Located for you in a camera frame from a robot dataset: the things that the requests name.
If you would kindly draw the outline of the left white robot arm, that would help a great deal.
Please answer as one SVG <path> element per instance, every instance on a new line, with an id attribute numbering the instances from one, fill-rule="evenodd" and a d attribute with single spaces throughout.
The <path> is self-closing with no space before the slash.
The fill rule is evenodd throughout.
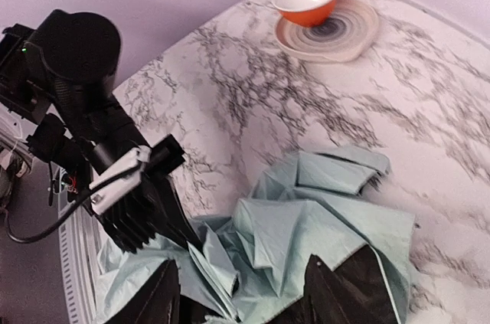
<path id="1" fill-rule="evenodd" d="M 29 152 L 64 169 L 71 211 L 84 208 L 126 252 L 156 235 L 201 247 L 171 177 L 184 163 L 174 136 L 149 144 L 113 95 L 121 37 L 92 12 L 52 11 L 1 40 L 1 102 L 32 122 Z"/>

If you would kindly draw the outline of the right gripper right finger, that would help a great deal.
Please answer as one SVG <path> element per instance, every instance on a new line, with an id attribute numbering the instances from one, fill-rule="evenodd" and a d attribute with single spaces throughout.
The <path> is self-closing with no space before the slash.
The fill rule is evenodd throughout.
<path id="1" fill-rule="evenodd" d="M 283 311 L 284 323 L 397 323 L 377 258 L 364 246 L 335 270 L 312 255 L 303 297 Z"/>

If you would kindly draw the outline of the mint green folding umbrella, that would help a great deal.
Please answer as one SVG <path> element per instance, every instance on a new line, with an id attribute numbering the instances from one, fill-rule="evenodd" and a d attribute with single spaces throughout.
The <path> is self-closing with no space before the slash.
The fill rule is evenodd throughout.
<path id="1" fill-rule="evenodd" d="M 107 323 L 157 267 L 174 260 L 181 294 L 210 323 L 265 323 L 299 300 L 312 255 L 335 270 L 369 246 L 397 314 L 407 319 L 413 215 L 371 204 L 361 189 L 389 158 L 357 146 L 298 151 L 264 170 L 231 216 L 199 216 L 202 250 L 158 236 L 137 254 L 107 241 L 98 255 L 96 322 Z"/>

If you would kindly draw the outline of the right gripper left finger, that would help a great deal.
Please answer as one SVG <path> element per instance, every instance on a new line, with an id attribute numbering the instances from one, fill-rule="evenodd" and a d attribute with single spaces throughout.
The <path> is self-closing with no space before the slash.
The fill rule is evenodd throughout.
<path id="1" fill-rule="evenodd" d="M 174 260 L 160 264 L 139 291 L 107 323 L 179 323 L 180 284 Z"/>

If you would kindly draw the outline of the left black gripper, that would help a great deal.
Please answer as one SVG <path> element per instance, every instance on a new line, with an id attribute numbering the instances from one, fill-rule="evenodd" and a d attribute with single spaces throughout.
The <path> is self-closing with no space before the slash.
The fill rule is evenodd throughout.
<path id="1" fill-rule="evenodd" d="M 184 150 L 168 135 L 155 147 L 139 186 L 96 219 L 116 245 L 136 253 L 158 234 L 188 249 L 202 242 L 185 216 L 171 173 L 184 163 Z"/>

